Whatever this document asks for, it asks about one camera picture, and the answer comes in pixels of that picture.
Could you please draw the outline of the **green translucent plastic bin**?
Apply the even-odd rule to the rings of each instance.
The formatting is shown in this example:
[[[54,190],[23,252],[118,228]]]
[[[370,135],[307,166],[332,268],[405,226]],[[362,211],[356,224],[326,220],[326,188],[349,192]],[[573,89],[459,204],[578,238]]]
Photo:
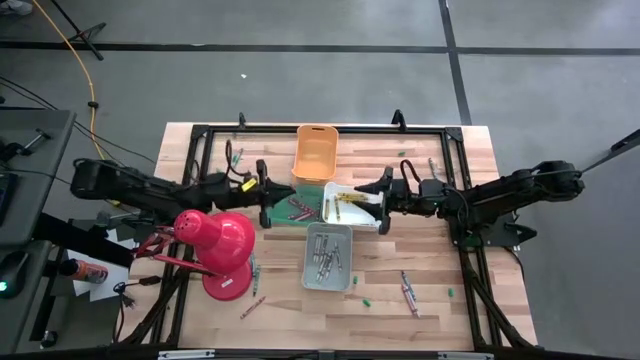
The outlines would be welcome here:
[[[296,187],[296,193],[289,197],[297,198],[300,202],[314,208],[318,215],[317,217],[308,218],[303,221],[288,220],[290,215],[297,215],[304,213],[301,209],[292,206],[288,203],[288,198],[279,202],[274,209],[268,210],[268,216],[273,225],[287,225],[287,226],[306,226],[308,223],[318,222],[321,220],[320,211],[322,208],[322,200],[324,196],[324,189],[321,186],[315,185],[298,185]]]

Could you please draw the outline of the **orange and black can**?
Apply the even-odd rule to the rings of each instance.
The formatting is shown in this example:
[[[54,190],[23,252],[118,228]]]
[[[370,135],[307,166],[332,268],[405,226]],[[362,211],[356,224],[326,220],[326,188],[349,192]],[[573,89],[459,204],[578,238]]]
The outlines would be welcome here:
[[[79,259],[68,259],[59,265],[58,273],[76,281],[102,284],[106,281],[109,271],[102,265]]]

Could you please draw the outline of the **person's foot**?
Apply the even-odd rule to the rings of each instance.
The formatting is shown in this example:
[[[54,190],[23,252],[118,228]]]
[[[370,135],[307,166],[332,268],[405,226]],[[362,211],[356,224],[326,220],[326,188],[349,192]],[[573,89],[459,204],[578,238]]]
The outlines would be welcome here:
[[[33,5],[24,0],[0,0],[0,15],[26,16],[33,11]]]

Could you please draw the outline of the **orange plastic bin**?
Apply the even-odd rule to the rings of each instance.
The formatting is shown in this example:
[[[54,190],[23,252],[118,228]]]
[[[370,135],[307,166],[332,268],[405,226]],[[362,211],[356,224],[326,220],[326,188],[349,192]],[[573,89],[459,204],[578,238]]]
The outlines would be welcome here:
[[[335,176],[339,132],[332,126],[301,125],[292,174],[311,182],[329,181]]]

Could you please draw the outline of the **red desk lamp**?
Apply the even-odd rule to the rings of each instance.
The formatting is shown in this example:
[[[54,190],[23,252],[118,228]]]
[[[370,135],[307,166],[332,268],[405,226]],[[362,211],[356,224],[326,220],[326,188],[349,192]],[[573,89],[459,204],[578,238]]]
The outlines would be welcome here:
[[[233,301],[246,293],[253,278],[250,262],[256,241],[251,220],[237,212],[213,215],[199,210],[180,213],[170,226],[158,226],[134,251],[202,275],[206,293],[218,301]],[[180,260],[164,253],[169,244],[192,247],[195,258]]]

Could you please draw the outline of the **white paper sheet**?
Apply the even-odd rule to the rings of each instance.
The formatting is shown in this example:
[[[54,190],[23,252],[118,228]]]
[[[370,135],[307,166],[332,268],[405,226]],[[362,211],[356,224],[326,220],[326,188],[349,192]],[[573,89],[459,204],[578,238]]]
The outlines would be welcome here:
[[[93,284],[85,281],[73,280],[73,288],[76,296],[89,294],[89,301],[99,301],[106,298],[116,296],[113,290],[114,286],[120,282],[125,282],[129,278],[129,269],[120,265],[111,264],[105,261],[97,260],[87,255],[68,250],[69,259],[82,260],[91,264],[101,265],[108,269],[108,276],[101,284]]]

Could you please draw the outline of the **black tripod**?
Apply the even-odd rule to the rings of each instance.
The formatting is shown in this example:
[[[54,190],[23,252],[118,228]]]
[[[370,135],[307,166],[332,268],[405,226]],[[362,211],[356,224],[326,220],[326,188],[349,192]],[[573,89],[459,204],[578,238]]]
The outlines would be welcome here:
[[[67,23],[72,27],[75,31],[75,34],[71,37],[68,37],[67,40],[70,43],[82,43],[85,47],[93,53],[98,61],[103,61],[104,56],[102,53],[96,48],[94,45],[93,39],[107,26],[106,22],[100,22],[94,26],[81,29],[73,19],[68,15],[68,13],[63,9],[63,7],[59,4],[57,0],[49,0],[53,6],[57,9],[57,11],[62,15],[62,17],[67,21]]]

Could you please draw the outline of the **black metal bar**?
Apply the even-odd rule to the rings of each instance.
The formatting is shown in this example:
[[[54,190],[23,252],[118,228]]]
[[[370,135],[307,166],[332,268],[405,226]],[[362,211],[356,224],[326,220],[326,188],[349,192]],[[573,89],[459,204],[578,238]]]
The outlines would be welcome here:
[[[640,146],[640,128],[611,145],[601,158],[583,169],[582,173],[585,174],[599,165],[612,160],[613,158],[637,146]]]

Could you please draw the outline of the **black hand tool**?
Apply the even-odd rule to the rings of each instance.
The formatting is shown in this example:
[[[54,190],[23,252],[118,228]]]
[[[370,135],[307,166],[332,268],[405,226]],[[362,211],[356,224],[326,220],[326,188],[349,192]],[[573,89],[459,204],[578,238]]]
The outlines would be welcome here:
[[[17,142],[4,143],[0,140],[0,162],[9,162],[12,158],[18,155],[30,156],[38,143],[52,139],[48,133],[44,132],[40,128],[37,128],[36,132],[38,135],[25,145]]]

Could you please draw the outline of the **black table frame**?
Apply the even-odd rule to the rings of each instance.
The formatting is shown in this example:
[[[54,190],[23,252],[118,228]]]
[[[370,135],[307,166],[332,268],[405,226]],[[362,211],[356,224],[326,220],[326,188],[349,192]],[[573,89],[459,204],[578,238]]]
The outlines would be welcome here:
[[[299,125],[246,125],[240,133],[231,123],[167,123],[160,145],[155,176],[181,180],[194,127],[213,130],[209,169],[225,165],[224,145],[232,139],[234,152],[243,148],[241,171],[264,159],[268,174],[279,183],[294,181],[293,167]],[[375,181],[385,166],[397,167],[405,151],[419,175],[429,175],[428,157],[434,158],[439,176],[446,177],[438,135],[411,131],[441,130],[444,126],[414,126],[400,132],[396,125],[328,125],[339,131],[338,184],[357,186]],[[473,185],[497,179],[498,172],[489,130],[484,126],[459,127],[466,155],[471,155]],[[303,235],[306,227],[273,225],[262,229],[256,207],[239,210],[256,224],[256,261],[261,265],[258,294],[251,289],[241,298],[219,302],[205,292],[201,276],[191,276],[187,289],[176,290],[141,344],[173,342],[184,349],[214,349],[216,357],[229,358],[239,350],[252,357],[272,357],[276,349],[286,356],[323,358],[374,358],[374,352],[471,351],[473,340],[465,303],[459,255],[451,244],[448,224],[436,217],[392,214],[388,235],[354,232],[353,274],[357,285],[345,292],[316,291],[303,287]],[[493,295],[519,334],[537,343],[520,267],[500,248],[486,250]],[[418,296],[421,318],[412,317],[401,293],[404,270]],[[448,296],[454,289],[454,297]],[[260,297],[265,301],[245,319],[240,315]],[[366,307],[363,299],[371,302]]]

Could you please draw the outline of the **grey plastic bin with handle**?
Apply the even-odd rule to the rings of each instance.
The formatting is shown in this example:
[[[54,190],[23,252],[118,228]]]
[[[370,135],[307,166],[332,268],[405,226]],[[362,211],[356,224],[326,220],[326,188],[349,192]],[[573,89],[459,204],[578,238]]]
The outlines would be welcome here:
[[[321,234],[328,235],[327,254],[329,255],[334,250],[331,249],[330,236],[335,235],[336,241],[340,246],[341,260],[343,270],[338,271],[335,258],[333,259],[333,267],[327,280],[321,279],[320,282],[316,280],[316,275],[319,268],[319,263],[314,263],[314,246],[315,235]],[[302,272],[302,285],[304,288],[310,290],[320,291],[333,291],[344,292],[347,291],[352,285],[352,230],[348,226],[333,225],[327,223],[311,223],[307,227],[307,237],[305,243],[305,255]]]

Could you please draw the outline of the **white plastic bin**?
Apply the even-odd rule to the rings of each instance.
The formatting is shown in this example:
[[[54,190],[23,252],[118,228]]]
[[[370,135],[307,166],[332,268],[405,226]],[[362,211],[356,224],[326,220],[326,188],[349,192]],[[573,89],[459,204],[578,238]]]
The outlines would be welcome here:
[[[334,196],[336,196],[337,193],[340,193],[340,192],[363,193],[363,192],[355,191],[353,187],[339,185],[334,182],[327,183],[324,186],[324,196],[321,202],[322,220],[324,221],[325,199],[328,198],[330,200],[330,207],[329,207],[330,214],[329,214],[328,222],[324,221],[325,223],[334,224],[334,225],[346,225],[346,226],[351,226],[353,229],[356,229],[356,230],[377,232],[381,224],[380,220],[376,220],[375,217],[372,217],[370,214],[368,214],[367,212],[365,212],[363,209],[356,206],[355,204],[344,202],[344,201],[340,201],[341,222],[336,223],[333,199],[334,199]],[[382,200],[381,193],[377,195],[374,195],[374,194],[369,195],[370,203],[381,203],[381,200]]]

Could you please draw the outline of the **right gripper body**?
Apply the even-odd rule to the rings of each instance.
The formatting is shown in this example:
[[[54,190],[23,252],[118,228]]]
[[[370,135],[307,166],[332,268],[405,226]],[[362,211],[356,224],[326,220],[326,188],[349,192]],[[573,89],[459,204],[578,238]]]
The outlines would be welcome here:
[[[380,180],[382,181],[381,224],[378,229],[380,235],[386,235],[391,229],[391,212],[425,218],[432,216],[432,202],[412,193],[406,179],[394,179],[392,167],[387,166],[384,169]]]

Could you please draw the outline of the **black computer mouse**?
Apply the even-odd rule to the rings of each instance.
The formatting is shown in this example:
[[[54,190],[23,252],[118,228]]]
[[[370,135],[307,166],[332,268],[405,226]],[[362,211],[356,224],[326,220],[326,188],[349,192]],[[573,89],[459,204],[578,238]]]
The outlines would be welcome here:
[[[0,261],[0,298],[14,298],[22,291],[29,257],[25,251],[14,251]]]

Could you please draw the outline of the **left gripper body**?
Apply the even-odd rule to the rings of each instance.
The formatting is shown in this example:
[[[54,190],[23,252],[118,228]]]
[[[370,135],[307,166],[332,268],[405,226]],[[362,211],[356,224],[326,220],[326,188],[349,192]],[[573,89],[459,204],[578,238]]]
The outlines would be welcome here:
[[[227,182],[223,189],[214,195],[213,203],[219,210],[258,206],[260,226],[268,229],[272,226],[267,208],[273,205],[271,199],[274,194],[273,183],[267,176],[267,165],[264,160],[256,161],[256,170],[257,176],[249,177],[240,185],[231,185]]]

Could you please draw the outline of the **silver aluminium bracket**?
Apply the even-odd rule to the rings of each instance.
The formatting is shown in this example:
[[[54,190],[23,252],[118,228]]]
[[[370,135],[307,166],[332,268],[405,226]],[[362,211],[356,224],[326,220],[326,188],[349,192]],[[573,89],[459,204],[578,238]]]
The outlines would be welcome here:
[[[214,349],[167,350],[160,351],[157,360],[210,360],[215,357]]]

